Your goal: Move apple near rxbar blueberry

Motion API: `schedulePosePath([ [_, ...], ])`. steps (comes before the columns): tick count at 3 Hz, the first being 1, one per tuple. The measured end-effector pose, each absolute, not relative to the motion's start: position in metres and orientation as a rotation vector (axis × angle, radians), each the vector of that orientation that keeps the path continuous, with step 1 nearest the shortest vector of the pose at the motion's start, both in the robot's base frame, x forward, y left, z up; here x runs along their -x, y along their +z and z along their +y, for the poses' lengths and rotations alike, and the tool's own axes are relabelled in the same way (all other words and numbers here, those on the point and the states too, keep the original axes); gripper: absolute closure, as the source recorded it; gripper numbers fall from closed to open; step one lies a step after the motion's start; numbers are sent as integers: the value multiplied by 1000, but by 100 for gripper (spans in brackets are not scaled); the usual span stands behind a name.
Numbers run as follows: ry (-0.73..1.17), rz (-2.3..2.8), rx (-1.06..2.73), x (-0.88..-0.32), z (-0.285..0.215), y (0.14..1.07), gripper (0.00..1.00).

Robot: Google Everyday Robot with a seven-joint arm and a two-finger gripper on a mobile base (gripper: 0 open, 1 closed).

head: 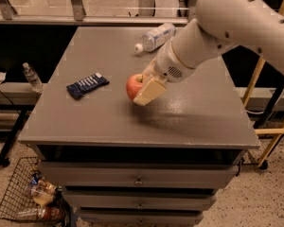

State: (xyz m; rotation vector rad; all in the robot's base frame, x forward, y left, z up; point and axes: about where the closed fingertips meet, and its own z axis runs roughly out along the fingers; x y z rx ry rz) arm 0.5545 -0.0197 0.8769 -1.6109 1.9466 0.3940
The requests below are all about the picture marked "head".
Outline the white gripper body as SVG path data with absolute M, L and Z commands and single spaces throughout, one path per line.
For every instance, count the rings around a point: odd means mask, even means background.
M 194 73 L 193 68 L 184 66 L 176 57 L 172 43 L 165 43 L 155 57 L 154 71 L 170 83 L 178 83 Z

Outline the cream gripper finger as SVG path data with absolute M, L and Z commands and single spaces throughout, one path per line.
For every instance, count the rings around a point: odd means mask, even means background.
M 152 60 L 142 72 L 142 82 L 147 83 L 149 80 L 154 79 L 157 73 L 154 70 L 155 60 Z
M 140 106 L 145 106 L 151 101 L 161 96 L 167 90 L 167 84 L 164 79 L 150 78 L 143 84 L 142 88 L 136 94 L 133 102 Z

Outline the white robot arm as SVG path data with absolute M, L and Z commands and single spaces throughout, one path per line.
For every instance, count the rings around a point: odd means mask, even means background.
M 170 38 L 145 70 L 128 81 L 128 97 L 144 106 L 204 61 L 235 45 L 260 55 L 284 76 L 284 16 L 262 0 L 197 0 L 195 18 Z

